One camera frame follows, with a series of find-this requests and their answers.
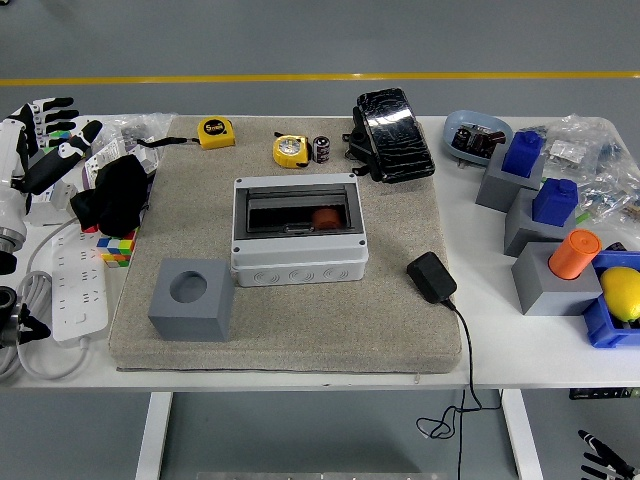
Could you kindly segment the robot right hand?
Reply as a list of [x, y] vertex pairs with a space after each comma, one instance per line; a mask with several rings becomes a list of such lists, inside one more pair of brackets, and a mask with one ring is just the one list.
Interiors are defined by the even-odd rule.
[[585, 452], [584, 458], [591, 464], [581, 466], [584, 473], [583, 479], [638, 479], [639, 469], [627, 463], [607, 444], [599, 440], [593, 434], [580, 429], [579, 437], [591, 448], [591, 452]]

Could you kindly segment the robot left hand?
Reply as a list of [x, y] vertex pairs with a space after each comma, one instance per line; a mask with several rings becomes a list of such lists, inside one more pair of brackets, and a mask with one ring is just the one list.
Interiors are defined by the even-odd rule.
[[103, 124], [78, 122], [71, 97], [25, 103], [1, 121], [1, 227], [23, 234], [28, 201], [85, 156]]

